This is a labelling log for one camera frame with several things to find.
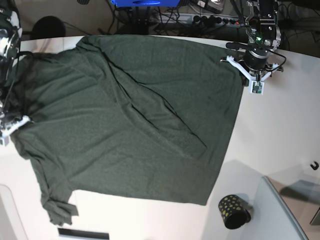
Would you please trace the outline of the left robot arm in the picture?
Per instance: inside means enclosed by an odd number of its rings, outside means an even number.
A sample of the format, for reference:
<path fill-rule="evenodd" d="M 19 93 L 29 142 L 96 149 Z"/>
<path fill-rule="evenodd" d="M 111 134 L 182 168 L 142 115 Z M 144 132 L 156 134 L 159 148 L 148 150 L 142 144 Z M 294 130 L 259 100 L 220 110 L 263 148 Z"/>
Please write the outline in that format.
<path fill-rule="evenodd" d="M 231 64 L 237 68 L 242 78 L 249 82 L 264 82 L 275 71 L 283 71 L 287 58 L 277 53 L 282 41 L 281 30 L 278 26 L 277 13 L 279 9 L 276 0 L 248 0 L 249 15 L 245 16 L 243 2 L 237 4 L 232 0 L 231 5 L 237 13 L 240 25 L 244 27 L 248 36 L 248 43 L 228 42 L 226 48 L 242 55 L 233 57 L 228 55 L 220 59 L 221 62 Z"/>

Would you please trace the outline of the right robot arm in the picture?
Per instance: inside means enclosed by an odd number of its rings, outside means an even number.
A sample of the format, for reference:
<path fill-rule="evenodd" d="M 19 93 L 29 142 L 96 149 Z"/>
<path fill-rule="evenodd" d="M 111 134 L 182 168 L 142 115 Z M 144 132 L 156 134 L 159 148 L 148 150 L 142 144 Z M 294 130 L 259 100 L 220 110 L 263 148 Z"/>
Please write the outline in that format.
<path fill-rule="evenodd" d="M 21 51 L 23 28 L 20 15 L 13 0 L 0 2 L 0 144 L 6 146 L 10 135 L 30 122 L 22 113 L 19 101 L 13 92 L 18 82 L 17 71 L 20 57 L 32 55 Z"/>

